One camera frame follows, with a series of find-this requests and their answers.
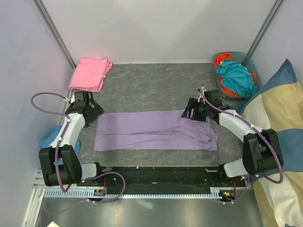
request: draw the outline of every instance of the garment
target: garment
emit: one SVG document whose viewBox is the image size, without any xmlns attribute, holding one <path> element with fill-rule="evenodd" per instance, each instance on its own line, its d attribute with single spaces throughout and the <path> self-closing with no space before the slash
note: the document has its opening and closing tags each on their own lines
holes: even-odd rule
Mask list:
<svg viewBox="0 0 303 227">
<path fill-rule="evenodd" d="M 49 136 L 47 138 L 43 139 L 40 142 L 41 148 L 48 148 L 51 145 L 51 143 L 56 139 L 56 137 L 59 134 L 61 128 L 62 128 L 62 125 L 55 126 L 53 128 L 53 130 L 51 131 L 51 133 L 49 134 Z M 79 139 L 76 141 L 76 144 L 75 144 L 75 147 L 74 147 L 74 151 L 75 151 L 76 156 L 78 156 L 79 155 L 79 151 L 80 151 L 80 140 Z M 59 159 L 58 160 L 58 164 L 59 165 L 63 165 L 62 160 Z"/>
<path fill-rule="evenodd" d="M 231 59 L 223 60 L 218 65 L 217 75 L 223 78 L 221 85 L 239 96 L 253 95 L 257 91 L 252 75 Z"/>
<path fill-rule="evenodd" d="M 106 113 L 98 118 L 95 151 L 115 149 L 217 150 L 209 122 L 183 119 L 183 110 Z"/>
<path fill-rule="evenodd" d="M 255 84 L 255 83 L 256 83 L 256 74 L 255 74 L 255 73 L 252 73 L 251 76 L 252 76 L 252 81 L 253 81 L 254 84 Z M 226 94 L 231 95 L 231 96 L 238 96 L 237 93 L 230 91 L 229 89 L 227 89 L 226 87 L 224 87 L 224 86 L 221 84 L 221 82 L 222 82 L 222 80 L 223 80 L 222 77 L 218 77 L 218 80 L 219 80 L 219 83 L 220 83 L 220 85 L 221 85 L 222 91 L 224 91 Z"/>
<path fill-rule="evenodd" d="M 216 57 L 214 60 L 214 65 L 215 65 L 216 69 L 218 69 L 218 65 L 220 65 L 221 62 L 226 59 L 232 59 L 232 56 L 230 53 L 223 53 L 223 54 L 220 54 L 218 57 Z"/>
<path fill-rule="evenodd" d="M 68 86 L 69 89 L 99 92 L 105 74 L 112 68 L 109 60 L 81 58 Z"/>
</svg>

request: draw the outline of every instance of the striped pillow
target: striped pillow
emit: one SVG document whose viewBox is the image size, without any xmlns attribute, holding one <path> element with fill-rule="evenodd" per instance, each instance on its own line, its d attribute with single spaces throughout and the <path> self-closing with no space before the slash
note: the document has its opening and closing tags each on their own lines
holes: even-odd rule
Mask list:
<svg viewBox="0 0 303 227">
<path fill-rule="evenodd" d="M 253 184 L 263 225 L 303 226 L 303 94 L 288 59 L 239 114 L 256 126 L 275 130 L 284 159 L 281 184 L 265 178 Z M 270 177 L 278 180 L 279 174 Z"/>
</svg>

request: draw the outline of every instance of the red wire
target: red wire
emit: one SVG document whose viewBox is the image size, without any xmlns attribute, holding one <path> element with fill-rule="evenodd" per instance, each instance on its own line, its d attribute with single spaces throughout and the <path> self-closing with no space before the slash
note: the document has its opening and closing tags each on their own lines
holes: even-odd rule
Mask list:
<svg viewBox="0 0 303 227">
<path fill-rule="evenodd" d="M 103 190 L 105 190 L 106 189 L 106 178 L 104 178 L 104 189 Z"/>
<path fill-rule="evenodd" d="M 234 181 L 234 182 L 233 182 L 233 192 L 236 191 L 236 188 L 237 188 L 237 184 L 236 184 L 236 182 Z"/>
</svg>

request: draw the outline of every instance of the orange cloth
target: orange cloth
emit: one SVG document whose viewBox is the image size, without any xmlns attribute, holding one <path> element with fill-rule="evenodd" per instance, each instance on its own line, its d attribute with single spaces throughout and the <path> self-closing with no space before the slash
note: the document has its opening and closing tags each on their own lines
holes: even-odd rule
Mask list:
<svg viewBox="0 0 303 227">
<path fill-rule="evenodd" d="M 218 69 L 218 65 L 220 65 L 221 62 L 222 62 L 223 60 L 226 60 L 226 59 L 231 59 L 231 60 L 233 61 L 232 56 L 231 56 L 230 53 L 223 53 L 223 54 L 220 54 L 218 57 L 216 57 L 216 59 L 214 60 L 214 65 L 215 65 L 216 69 Z M 252 73 L 251 76 L 252 76 L 252 81 L 253 81 L 254 84 L 255 84 L 255 83 L 256 83 L 256 74 L 255 74 L 255 73 Z M 219 79 L 219 83 L 220 83 L 220 85 L 221 85 L 221 82 L 222 82 L 223 78 L 218 77 L 218 79 Z M 229 89 L 227 89 L 227 88 L 224 87 L 223 85 L 221 85 L 221 89 L 222 89 L 223 92 L 225 92 L 225 93 L 228 94 L 228 95 L 231 95 L 231 96 L 238 96 L 237 93 L 230 91 Z"/>
<path fill-rule="evenodd" d="M 218 69 L 218 65 L 220 65 L 221 62 L 226 59 L 231 59 L 233 61 L 230 53 L 223 53 L 220 54 L 218 57 L 216 57 L 216 59 L 214 60 L 214 65 L 216 67 L 216 70 Z"/>
</svg>

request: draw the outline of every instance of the lavender towel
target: lavender towel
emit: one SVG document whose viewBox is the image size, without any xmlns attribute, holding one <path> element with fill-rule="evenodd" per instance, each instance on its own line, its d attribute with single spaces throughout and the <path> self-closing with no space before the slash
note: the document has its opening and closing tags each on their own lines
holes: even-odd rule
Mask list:
<svg viewBox="0 0 303 227">
<path fill-rule="evenodd" d="M 116 149 L 217 150 L 209 122 L 181 118 L 183 110 L 106 113 L 98 118 L 95 151 Z"/>
</svg>

